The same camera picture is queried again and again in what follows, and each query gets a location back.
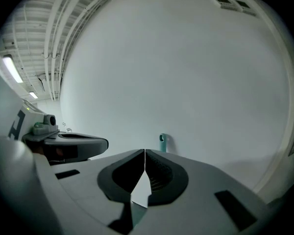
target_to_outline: white wall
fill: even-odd
[[[51,99],[37,100],[37,108],[45,112],[46,114],[51,114],[55,116],[56,124],[59,126],[60,131],[67,131],[62,125],[63,117],[61,112],[60,101],[52,101]]]
[[[211,0],[114,0],[75,45],[61,107],[74,131],[109,140],[103,156],[159,149],[167,133],[169,152],[253,189],[279,150],[289,84],[260,17]]]

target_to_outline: fluorescent light fixture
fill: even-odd
[[[17,83],[23,83],[18,71],[15,68],[14,62],[12,60],[11,55],[6,55],[3,57],[3,62],[5,66],[8,68],[9,72],[11,73],[12,77],[15,79]]]
[[[38,96],[36,96],[36,94],[34,93],[34,92],[30,92],[29,93],[34,99],[37,99],[38,98]]]

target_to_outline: teal handle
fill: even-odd
[[[160,140],[160,151],[167,152],[167,135],[165,133],[161,133],[159,136]]]

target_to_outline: white ceiling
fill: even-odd
[[[24,0],[21,2],[15,11],[10,15],[10,18],[5,22],[0,31],[0,74],[9,86],[22,98],[34,101],[29,95],[30,91],[34,91],[40,99],[51,98],[48,85],[46,83],[44,47],[48,20],[51,16],[52,8],[56,0]],[[63,53],[63,64],[61,77],[65,70],[66,63],[70,52],[76,42],[79,34],[83,30],[88,19],[94,15],[98,9],[109,2],[110,0],[98,0],[85,15],[78,18],[82,11],[93,0],[62,0],[58,7],[53,24],[51,23],[51,33],[49,36],[48,54],[45,55],[48,59],[48,71],[50,88],[51,87],[51,59],[53,49],[56,50],[55,66],[54,66],[54,97],[58,99],[59,92],[59,64],[60,57]],[[72,4],[73,11],[69,14],[67,20],[63,19],[64,14],[68,11],[69,5]],[[60,24],[64,21],[64,28],[61,29]],[[63,48],[64,42],[71,28],[73,32],[68,37],[68,44]],[[59,44],[56,47],[56,36],[59,34]],[[23,80],[23,83],[17,84],[7,68],[5,67],[2,57],[12,55],[15,66]]]

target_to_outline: black rectangular slot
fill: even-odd
[[[257,219],[227,190],[215,193],[215,196],[229,214],[239,231],[246,229]]]
[[[67,178],[79,174],[78,170],[68,170],[60,173],[56,173],[55,176],[57,179]]]

